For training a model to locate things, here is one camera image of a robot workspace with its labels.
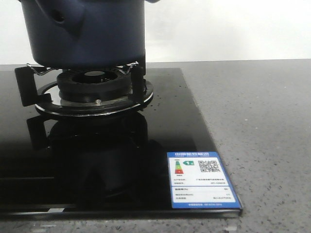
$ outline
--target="glass stovetop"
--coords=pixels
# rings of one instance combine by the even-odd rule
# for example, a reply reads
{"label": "glass stovetop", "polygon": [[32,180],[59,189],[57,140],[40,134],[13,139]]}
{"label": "glass stovetop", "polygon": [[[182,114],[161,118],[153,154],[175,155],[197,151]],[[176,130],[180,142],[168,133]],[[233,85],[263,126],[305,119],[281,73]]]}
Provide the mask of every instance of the glass stovetop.
{"label": "glass stovetop", "polygon": [[[56,72],[36,77],[37,86]],[[14,71],[0,72],[0,215],[204,216],[173,209],[169,151],[215,151],[180,69],[149,69],[154,99],[105,122],[55,121],[21,104]]]}

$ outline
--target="pot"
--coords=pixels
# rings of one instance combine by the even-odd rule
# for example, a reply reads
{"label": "pot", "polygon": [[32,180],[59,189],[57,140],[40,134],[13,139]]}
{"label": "pot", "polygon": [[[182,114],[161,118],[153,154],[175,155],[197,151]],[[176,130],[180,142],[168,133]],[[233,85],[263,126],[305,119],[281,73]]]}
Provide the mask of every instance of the pot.
{"label": "pot", "polygon": [[33,57],[43,66],[111,67],[145,56],[144,0],[20,2]]}

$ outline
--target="countertop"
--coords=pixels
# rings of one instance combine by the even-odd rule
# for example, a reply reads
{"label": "countertop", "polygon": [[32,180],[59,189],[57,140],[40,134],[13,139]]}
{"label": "countertop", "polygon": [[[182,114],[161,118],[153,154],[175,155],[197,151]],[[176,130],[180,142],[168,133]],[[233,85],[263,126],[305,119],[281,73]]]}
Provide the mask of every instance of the countertop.
{"label": "countertop", "polygon": [[311,60],[147,64],[157,67],[182,69],[244,204],[243,216],[2,221],[0,232],[310,232]]}

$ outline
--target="blue and white label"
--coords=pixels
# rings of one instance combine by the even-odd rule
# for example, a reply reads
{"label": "blue and white label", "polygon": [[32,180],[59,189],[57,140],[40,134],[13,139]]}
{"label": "blue and white label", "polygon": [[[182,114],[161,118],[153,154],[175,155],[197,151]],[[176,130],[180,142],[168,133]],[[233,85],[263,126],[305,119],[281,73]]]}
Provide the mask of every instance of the blue and white label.
{"label": "blue and white label", "polygon": [[173,208],[241,208],[217,152],[168,152]]}

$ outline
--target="screw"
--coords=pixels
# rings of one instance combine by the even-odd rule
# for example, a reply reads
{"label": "screw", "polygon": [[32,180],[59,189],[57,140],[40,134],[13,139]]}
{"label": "screw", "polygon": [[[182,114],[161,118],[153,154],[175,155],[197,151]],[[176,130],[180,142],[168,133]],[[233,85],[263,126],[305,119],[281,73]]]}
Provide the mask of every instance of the screw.
{"label": "screw", "polygon": [[100,104],[102,103],[102,101],[101,101],[101,100],[95,100],[94,103],[95,103],[96,105],[100,105]]}

